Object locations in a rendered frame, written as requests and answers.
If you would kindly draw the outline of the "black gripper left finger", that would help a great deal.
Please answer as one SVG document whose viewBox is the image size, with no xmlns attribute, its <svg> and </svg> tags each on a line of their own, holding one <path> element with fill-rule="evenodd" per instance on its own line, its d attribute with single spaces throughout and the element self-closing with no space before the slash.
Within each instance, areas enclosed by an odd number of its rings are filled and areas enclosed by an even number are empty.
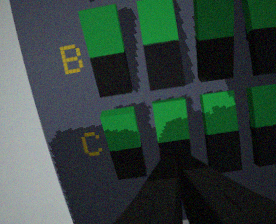
<svg viewBox="0 0 276 224">
<path fill-rule="evenodd" d="M 182 192 L 174 153 L 163 153 L 129 208 L 114 224 L 183 224 Z"/>
</svg>

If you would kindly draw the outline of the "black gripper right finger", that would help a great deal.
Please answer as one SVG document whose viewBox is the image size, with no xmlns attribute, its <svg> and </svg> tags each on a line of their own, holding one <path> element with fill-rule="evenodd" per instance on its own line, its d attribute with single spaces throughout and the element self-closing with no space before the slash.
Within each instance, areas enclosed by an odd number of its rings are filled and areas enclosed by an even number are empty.
<svg viewBox="0 0 276 224">
<path fill-rule="evenodd" d="M 276 224 L 276 201 L 220 175 L 186 152 L 174 152 L 190 224 Z"/>
</svg>

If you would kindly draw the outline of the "grey switch panel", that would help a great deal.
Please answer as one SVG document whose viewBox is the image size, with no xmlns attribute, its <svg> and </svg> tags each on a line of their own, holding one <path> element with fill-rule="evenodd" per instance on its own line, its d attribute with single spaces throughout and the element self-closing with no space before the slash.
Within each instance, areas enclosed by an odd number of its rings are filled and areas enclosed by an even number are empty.
<svg viewBox="0 0 276 224">
<path fill-rule="evenodd" d="M 114 224 L 163 153 L 276 201 L 276 0 L 10 0 L 73 224 Z"/>
</svg>

